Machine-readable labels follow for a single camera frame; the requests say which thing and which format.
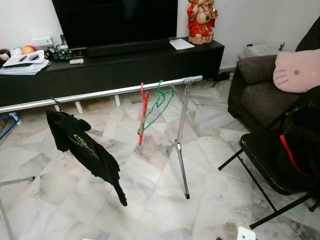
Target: sofa armrest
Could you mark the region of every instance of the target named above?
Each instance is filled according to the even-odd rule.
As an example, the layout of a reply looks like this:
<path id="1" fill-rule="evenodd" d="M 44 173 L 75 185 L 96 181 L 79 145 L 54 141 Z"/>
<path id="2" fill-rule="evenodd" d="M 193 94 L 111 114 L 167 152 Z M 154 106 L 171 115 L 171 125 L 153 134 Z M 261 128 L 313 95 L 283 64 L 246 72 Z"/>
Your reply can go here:
<path id="1" fill-rule="evenodd" d="M 241 59 L 236 66 L 249 85 L 273 80 L 277 55 L 254 56 Z"/>

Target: marble floor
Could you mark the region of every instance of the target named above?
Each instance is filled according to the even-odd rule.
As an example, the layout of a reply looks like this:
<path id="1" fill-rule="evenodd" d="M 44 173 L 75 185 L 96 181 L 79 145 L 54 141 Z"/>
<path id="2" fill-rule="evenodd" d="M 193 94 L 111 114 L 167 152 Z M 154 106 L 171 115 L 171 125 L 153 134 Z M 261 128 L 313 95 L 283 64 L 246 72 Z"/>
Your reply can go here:
<path id="1" fill-rule="evenodd" d="M 120 107 L 113 97 L 83 101 L 84 114 L 73 104 L 62 106 L 89 122 L 90 136 L 118 161 L 127 207 L 110 184 L 91 175 L 69 152 L 56 149 L 46 108 L 22 112 L 23 124 L 0 140 L 0 181 L 36 176 L 0 189 L 16 239 L 235 240 L 238 226 L 248 228 L 272 211 L 238 161 L 217 170 L 239 149 L 239 138 L 247 132 L 227 112 L 230 84 L 203 81 L 192 86 L 182 140 L 189 200 L 173 148 L 181 111 L 176 97 L 146 130 L 142 146 L 137 135 L 139 93 L 121 95 Z M 155 99 L 152 91 L 150 103 Z M 276 207 L 297 197 L 275 193 L 257 172 L 256 176 Z M 257 227 L 257 239 L 320 240 L 320 211 L 307 209 L 312 203 Z M 0 239 L 8 239 L 2 221 Z"/>

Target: soundbar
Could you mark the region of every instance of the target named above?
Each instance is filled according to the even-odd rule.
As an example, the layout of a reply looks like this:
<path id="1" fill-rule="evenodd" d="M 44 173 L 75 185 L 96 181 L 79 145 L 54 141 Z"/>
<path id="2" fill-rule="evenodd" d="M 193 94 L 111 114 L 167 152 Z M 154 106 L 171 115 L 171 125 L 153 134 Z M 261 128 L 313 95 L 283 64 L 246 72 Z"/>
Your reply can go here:
<path id="1" fill-rule="evenodd" d="M 87 55 L 90 58 L 117 55 L 133 52 L 142 52 L 153 49 L 169 48 L 169 39 L 151 40 L 151 41 L 139 41 L 139 42 L 128 42 L 121 44 L 91 46 L 86 49 Z"/>

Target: ganesha statue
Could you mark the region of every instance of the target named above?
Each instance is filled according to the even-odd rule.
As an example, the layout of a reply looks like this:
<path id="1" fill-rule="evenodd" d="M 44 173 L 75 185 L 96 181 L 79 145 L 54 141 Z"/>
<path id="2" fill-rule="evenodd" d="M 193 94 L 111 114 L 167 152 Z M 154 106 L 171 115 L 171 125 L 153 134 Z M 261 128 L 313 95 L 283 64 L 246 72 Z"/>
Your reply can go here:
<path id="1" fill-rule="evenodd" d="M 214 0 L 188 0 L 189 42 L 193 44 L 206 44 L 214 40 L 212 28 L 215 26 L 218 11 L 213 9 Z"/>

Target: black shirt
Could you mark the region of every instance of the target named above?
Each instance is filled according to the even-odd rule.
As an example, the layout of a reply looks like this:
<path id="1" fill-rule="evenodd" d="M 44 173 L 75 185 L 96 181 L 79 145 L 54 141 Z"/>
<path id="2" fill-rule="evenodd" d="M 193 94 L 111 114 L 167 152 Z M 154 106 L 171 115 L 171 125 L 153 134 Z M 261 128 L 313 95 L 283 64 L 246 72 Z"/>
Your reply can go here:
<path id="1" fill-rule="evenodd" d="M 119 165 L 103 146 L 85 131 L 91 126 L 65 112 L 47 111 L 46 118 L 58 150 L 70 152 L 96 177 L 113 185 L 122 205 L 127 206 L 126 196 L 119 185 Z"/>

